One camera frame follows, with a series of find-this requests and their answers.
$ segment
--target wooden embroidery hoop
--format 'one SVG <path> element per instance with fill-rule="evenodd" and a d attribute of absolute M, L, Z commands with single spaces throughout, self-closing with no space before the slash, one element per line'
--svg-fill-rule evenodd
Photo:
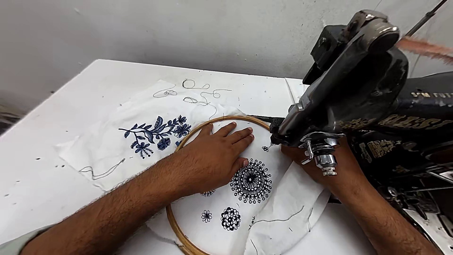
<path fill-rule="evenodd" d="M 215 123 L 215 122 L 218 122 L 218 121 L 224 121 L 224 120 L 244 120 L 244 121 L 249 121 L 249 122 L 255 123 L 255 124 L 259 125 L 259 126 L 264 127 L 268 131 L 270 130 L 269 129 L 269 125 L 266 124 L 266 122 L 264 122 L 262 120 L 259 120 L 257 118 L 254 118 L 254 117 L 250 117 L 250 116 L 224 116 L 224 117 L 219 117 L 219 118 L 215 118 L 215 119 L 212 119 L 210 121 L 207 121 L 207 122 L 199 125 L 198 127 L 196 127 L 194 130 L 192 130 L 186 137 L 184 137 L 184 139 L 181 141 L 181 143 L 178 145 L 178 147 L 176 148 L 175 151 L 177 152 L 178 150 L 180 150 L 184 146 L 184 144 L 187 142 L 187 140 L 193 134 L 195 134 L 198 130 L 200 130 L 202 127 L 204 127 L 204 126 L 206 126 L 208 124 L 211 124 L 211 123 Z M 202 251 L 201 249 L 199 249 L 198 247 L 196 247 L 185 236 L 183 231 L 179 228 L 178 223 L 176 222 L 176 219 L 174 218 L 173 211 L 171 209 L 171 204 L 166 207 L 166 211 L 167 211 L 167 218 L 168 218 L 168 220 L 170 222 L 170 226 L 173 229 L 173 232 L 176 234 L 178 239 L 183 244 L 182 246 L 178 245 L 179 249 L 185 255 L 209 255 L 208 253 L 206 253 L 206 252 Z"/>

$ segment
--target black embroidered flower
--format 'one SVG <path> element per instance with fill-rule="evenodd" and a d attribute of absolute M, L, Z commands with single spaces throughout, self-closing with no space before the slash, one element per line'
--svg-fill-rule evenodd
<path fill-rule="evenodd" d="M 228 231 L 237 230 L 241 225 L 241 216 L 239 215 L 239 212 L 231 207 L 223 210 L 221 220 L 223 228 Z"/>
<path fill-rule="evenodd" d="M 209 210 L 204 210 L 204 212 L 201 213 L 201 220 L 204 221 L 205 223 L 210 222 L 212 219 L 212 213 L 209 212 Z"/>
<path fill-rule="evenodd" d="M 135 146 L 135 148 L 137 148 L 137 149 L 135 150 L 135 153 L 139 153 L 139 154 L 140 154 L 140 157 L 142 157 L 142 158 L 145 158 L 145 155 L 144 155 L 144 154 L 146 154 L 148 157 L 150 157 L 151 154 L 153 154 L 154 152 L 153 152 L 152 150 L 148 149 L 148 148 L 147 148 L 148 146 L 149 146 L 149 143 L 145 144 L 144 142 L 142 142 L 142 143 L 140 143 L 140 144 L 137 144 L 137 145 Z"/>
<path fill-rule="evenodd" d="M 230 181 L 231 190 L 235 196 L 239 196 L 244 203 L 260 203 L 267 197 L 272 187 L 271 175 L 266 174 L 267 168 L 261 161 L 251 158 L 246 167 L 237 171 Z"/>
<path fill-rule="evenodd" d="M 190 125 L 184 124 L 184 125 L 179 125 L 173 130 L 174 136 L 177 138 L 181 138 L 183 136 L 187 136 L 190 132 Z"/>
<path fill-rule="evenodd" d="M 170 138 L 162 138 L 158 143 L 157 143 L 157 148 L 161 151 L 163 151 L 166 147 L 170 145 Z"/>
<path fill-rule="evenodd" d="M 203 193 L 200 193 L 200 195 L 202 195 L 203 197 L 208 197 L 208 196 L 212 196 L 214 194 L 214 192 L 216 192 L 216 190 L 203 192 Z"/>

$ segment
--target embroidered fabric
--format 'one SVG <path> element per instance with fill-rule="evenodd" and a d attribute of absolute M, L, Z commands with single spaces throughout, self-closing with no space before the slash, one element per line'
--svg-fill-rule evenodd
<path fill-rule="evenodd" d="M 234 107 L 184 102 L 187 96 L 200 97 L 185 89 L 175 96 L 153 97 L 172 86 L 161 80 L 131 97 L 73 141 L 58 145 L 59 156 L 108 191 L 173 153 L 191 129 L 209 118 L 244 116 Z"/>
<path fill-rule="evenodd" d="M 153 96 L 167 88 L 177 93 Z M 204 101 L 199 94 L 159 81 L 73 141 L 59 145 L 59 155 L 93 185 L 107 191 L 174 152 L 199 124 L 221 116 L 244 115 L 234 107 L 187 103 L 184 98 Z M 213 131 L 230 122 L 214 124 Z M 291 161 L 281 154 L 279 146 L 267 147 L 267 130 L 245 121 L 236 122 L 236 130 L 248 126 L 254 129 L 255 141 L 241 155 L 249 159 L 249 166 L 223 187 L 174 202 L 173 214 L 190 241 L 210 254 L 280 254 L 276 251 L 289 249 L 306 234 L 294 231 L 292 226 L 293 232 L 282 231 L 285 224 L 306 227 L 309 218 L 313 227 L 317 221 L 314 215 L 323 211 L 327 200 L 317 199 L 322 188 L 310 183 L 313 181 L 306 174 L 301 178 L 296 170 L 287 172 Z M 302 186 L 302 195 L 297 186 Z M 281 220 L 301 206 L 304 209 L 290 221 Z M 315 209 L 307 214 L 308 208 Z M 160 237 L 180 243 L 165 209 L 147 225 Z"/>

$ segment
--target sleeve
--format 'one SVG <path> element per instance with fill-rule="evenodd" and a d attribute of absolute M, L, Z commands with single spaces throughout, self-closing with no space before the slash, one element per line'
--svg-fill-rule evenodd
<path fill-rule="evenodd" d="M 52 226 L 46 226 L 37 230 L 34 230 L 28 234 L 20 236 L 14 240 L 6 242 L 0 245 L 0 255 L 19 255 L 22 248 L 33 238 L 43 233 Z"/>

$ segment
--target hairy forearm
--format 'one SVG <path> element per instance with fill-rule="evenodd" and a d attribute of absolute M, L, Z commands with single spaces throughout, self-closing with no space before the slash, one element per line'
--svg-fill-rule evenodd
<path fill-rule="evenodd" d="M 154 213 L 179 198 L 171 158 L 106 194 L 30 241 L 21 255 L 111 254 Z"/>
<path fill-rule="evenodd" d="M 441 254 L 365 180 L 336 190 L 380 255 Z"/>

